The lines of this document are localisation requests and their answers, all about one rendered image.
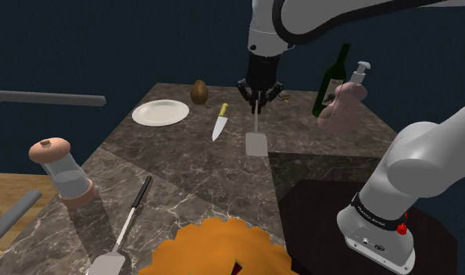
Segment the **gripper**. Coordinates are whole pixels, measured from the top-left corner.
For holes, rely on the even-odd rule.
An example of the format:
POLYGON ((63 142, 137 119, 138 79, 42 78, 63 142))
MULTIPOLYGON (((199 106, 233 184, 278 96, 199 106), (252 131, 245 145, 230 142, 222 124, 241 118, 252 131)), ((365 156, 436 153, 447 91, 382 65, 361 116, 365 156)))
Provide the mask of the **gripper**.
POLYGON ((252 108, 252 114, 256 113, 256 106, 259 93, 259 111, 268 102, 272 102, 282 91, 284 86, 277 81, 277 68, 281 56, 264 57, 249 53, 249 64, 245 79, 237 82, 237 88, 252 108), (246 84, 252 89, 249 92, 246 84))

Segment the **grey metal spatula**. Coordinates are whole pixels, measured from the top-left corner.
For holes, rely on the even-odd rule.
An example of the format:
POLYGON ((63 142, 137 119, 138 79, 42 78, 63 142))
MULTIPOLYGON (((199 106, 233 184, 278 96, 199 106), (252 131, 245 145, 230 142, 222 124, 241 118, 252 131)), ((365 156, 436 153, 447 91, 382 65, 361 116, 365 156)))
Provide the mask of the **grey metal spatula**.
POLYGON ((256 100, 254 109, 254 130, 245 135, 246 155, 267 157, 268 147, 266 135, 259 131, 259 101, 256 100))

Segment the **brown egg-shaped fruit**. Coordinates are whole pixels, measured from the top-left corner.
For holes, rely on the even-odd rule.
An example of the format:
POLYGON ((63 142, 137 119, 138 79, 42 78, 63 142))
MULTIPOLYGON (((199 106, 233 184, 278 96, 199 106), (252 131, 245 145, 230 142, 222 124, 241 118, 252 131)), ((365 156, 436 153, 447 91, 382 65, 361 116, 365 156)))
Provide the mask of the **brown egg-shaped fruit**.
POLYGON ((208 88, 202 80, 197 80, 191 89, 191 100, 196 105, 205 105, 208 100, 208 88))

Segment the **green wine bottle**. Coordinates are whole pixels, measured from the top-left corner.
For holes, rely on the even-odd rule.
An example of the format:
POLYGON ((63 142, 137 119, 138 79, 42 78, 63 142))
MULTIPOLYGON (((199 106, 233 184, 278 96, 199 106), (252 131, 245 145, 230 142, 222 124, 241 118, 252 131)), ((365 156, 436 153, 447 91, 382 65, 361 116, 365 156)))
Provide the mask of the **green wine bottle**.
POLYGON ((333 101, 335 89, 344 83, 346 78, 345 59, 350 47, 350 43, 344 43, 334 64, 325 71, 312 109, 312 114, 315 117, 318 117, 333 101))

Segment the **pink soap dispenser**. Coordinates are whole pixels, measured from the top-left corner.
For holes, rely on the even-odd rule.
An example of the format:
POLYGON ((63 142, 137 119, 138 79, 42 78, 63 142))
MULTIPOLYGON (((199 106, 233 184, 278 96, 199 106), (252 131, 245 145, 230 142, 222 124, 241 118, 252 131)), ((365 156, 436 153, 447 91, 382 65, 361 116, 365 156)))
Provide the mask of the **pink soap dispenser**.
POLYGON ((334 100, 318 116, 317 124, 327 134, 349 134, 359 125, 358 104, 367 96, 362 82, 366 76, 365 70, 370 68, 370 64, 364 61, 359 61, 358 64, 350 80, 335 89, 334 100))

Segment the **white plate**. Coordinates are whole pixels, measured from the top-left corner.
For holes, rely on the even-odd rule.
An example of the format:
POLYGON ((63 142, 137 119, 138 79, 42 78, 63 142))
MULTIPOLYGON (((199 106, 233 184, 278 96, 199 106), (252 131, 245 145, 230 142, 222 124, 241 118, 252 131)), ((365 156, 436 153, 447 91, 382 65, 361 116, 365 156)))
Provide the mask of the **white plate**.
POLYGON ((183 102, 161 99, 138 106, 131 114, 134 122, 148 127, 164 127, 178 123, 189 114, 183 102))

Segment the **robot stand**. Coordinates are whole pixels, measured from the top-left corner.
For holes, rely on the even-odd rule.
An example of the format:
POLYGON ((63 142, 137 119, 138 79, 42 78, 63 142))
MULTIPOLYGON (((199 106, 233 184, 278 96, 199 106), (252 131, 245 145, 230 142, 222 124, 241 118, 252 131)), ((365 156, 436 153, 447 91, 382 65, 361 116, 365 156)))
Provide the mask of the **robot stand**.
MULTIPOLYGON (((354 252, 336 217, 363 186, 354 181, 300 180, 279 201, 288 253, 301 275, 396 275, 354 252)), ((408 275, 457 275, 457 241, 442 223, 411 207, 408 228, 416 262, 408 275)))

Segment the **orange scalloped pie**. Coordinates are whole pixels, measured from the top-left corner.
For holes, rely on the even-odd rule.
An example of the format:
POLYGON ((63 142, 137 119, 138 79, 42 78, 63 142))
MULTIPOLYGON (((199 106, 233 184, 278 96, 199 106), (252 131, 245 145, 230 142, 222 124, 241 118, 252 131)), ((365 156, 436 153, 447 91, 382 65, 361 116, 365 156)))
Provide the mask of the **orange scalloped pie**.
POLYGON ((218 217, 178 230, 152 253, 138 275, 299 275, 292 258, 270 235, 245 221, 218 217))

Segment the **pink-capped glass grinder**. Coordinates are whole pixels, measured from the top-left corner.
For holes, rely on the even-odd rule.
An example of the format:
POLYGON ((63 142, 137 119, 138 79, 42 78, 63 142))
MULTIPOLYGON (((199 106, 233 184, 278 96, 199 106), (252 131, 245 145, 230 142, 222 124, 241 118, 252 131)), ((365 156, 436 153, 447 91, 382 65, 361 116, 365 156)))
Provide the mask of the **pink-capped glass grinder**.
POLYGON ((52 178, 59 199, 68 209, 79 209, 96 198, 96 186, 70 154, 70 143, 65 139, 43 139, 31 146, 28 155, 52 178))

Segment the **long grey bar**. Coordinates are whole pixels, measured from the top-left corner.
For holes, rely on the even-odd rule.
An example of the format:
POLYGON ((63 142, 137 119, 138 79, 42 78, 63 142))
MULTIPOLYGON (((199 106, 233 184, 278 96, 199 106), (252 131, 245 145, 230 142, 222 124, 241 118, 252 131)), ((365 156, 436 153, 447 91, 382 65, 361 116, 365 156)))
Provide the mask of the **long grey bar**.
POLYGON ((25 102, 50 105, 104 106, 106 104, 106 98, 101 95, 75 95, 34 91, 0 90, 0 102, 25 102))

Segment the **short grey bar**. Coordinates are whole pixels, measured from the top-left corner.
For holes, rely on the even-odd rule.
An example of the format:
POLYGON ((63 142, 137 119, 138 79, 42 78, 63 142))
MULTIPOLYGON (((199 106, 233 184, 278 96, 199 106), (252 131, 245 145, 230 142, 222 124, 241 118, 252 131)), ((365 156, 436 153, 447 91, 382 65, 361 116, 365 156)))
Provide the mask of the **short grey bar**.
POLYGON ((41 192, 29 190, 7 212, 0 217, 0 239, 35 204, 41 192))

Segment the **yellow-handled kitchen knife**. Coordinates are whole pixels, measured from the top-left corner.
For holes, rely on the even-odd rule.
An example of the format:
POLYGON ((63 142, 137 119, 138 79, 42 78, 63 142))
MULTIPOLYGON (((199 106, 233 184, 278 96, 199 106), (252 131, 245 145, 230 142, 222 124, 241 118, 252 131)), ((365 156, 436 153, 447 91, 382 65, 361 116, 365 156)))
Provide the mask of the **yellow-handled kitchen knife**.
POLYGON ((215 141, 220 133, 223 131, 225 124, 227 123, 228 118, 225 116, 228 104, 224 103, 221 106, 219 116, 216 119, 215 126, 213 128, 212 140, 215 141))

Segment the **black-handled grey spatula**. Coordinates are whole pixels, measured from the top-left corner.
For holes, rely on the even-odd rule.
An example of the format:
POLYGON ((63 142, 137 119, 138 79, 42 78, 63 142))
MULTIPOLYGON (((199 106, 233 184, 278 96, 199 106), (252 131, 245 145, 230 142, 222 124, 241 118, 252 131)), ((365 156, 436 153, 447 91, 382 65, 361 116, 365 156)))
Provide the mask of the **black-handled grey spatula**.
POLYGON ((132 206, 131 210, 127 216, 127 219, 123 225, 123 228, 116 239, 116 243, 113 246, 113 249, 110 252, 107 252, 103 255, 98 256, 95 261, 91 264, 89 270, 85 275, 119 275, 119 272, 122 269, 122 266, 125 262, 125 256, 118 252, 118 249, 122 243, 123 237, 127 232, 131 219, 133 218, 136 208, 139 206, 140 201, 142 200, 150 182, 152 180, 151 176, 145 178, 144 183, 141 186, 140 191, 138 192, 132 206))

